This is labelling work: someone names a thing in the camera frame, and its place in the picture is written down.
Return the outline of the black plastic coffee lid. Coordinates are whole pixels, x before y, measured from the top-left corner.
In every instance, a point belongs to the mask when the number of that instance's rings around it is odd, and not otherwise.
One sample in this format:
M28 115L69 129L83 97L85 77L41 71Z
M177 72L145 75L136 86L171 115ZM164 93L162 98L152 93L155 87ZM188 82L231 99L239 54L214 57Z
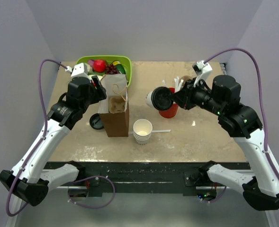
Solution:
M158 111L166 111L172 107L172 92L167 87L157 87L151 95L153 107Z

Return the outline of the brown paper bag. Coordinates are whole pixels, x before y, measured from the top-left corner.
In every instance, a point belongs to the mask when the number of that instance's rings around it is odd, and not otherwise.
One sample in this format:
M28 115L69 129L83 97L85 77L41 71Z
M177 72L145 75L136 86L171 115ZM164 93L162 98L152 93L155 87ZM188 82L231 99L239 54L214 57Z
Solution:
M125 74L105 75L101 80L107 98L100 102L98 114L108 137L128 137L129 102Z

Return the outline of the white paper cup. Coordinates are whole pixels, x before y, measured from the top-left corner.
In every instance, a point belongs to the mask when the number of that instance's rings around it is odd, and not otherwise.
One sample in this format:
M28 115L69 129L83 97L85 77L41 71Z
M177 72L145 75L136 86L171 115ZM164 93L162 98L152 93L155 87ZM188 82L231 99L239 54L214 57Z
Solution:
M152 100L152 95L153 95L153 91L149 92L149 93L146 95L145 102L146 102L146 104L147 104L149 107L154 108L153 100Z

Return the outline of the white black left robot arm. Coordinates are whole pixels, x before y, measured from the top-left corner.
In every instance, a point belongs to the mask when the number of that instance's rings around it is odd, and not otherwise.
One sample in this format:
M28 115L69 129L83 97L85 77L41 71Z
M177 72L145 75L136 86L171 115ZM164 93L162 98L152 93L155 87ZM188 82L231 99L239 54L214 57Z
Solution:
M46 123L26 154L11 170L1 171L0 182L5 188L31 206L37 206L58 186L69 182L82 185L86 180L85 167L75 161L46 173L43 168L89 105L106 97L106 90L97 76L72 78L67 92L51 107Z

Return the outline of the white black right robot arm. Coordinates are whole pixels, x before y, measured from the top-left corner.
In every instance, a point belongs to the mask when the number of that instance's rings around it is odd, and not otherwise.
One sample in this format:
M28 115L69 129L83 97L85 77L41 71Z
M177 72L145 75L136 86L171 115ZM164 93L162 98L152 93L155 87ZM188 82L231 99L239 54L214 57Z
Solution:
M190 79L170 99L189 110L198 106L218 117L218 123L241 148L254 176L240 174L214 161L199 168L202 185L219 183L243 195L255 210L279 209L279 166L270 148L265 144L265 131L255 112L240 102L241 85L231 76L219 75L211 89L201 81L194 86Z

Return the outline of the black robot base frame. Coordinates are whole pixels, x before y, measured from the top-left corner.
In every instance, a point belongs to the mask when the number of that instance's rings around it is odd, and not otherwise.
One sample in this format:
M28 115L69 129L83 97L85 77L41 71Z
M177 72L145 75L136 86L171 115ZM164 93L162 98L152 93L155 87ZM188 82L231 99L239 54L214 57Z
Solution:
M65 183L72 195L87 193L101 197L106 193L182 194L195 196L213 185L198 175L204 162L78 162L79 179L88 183Z

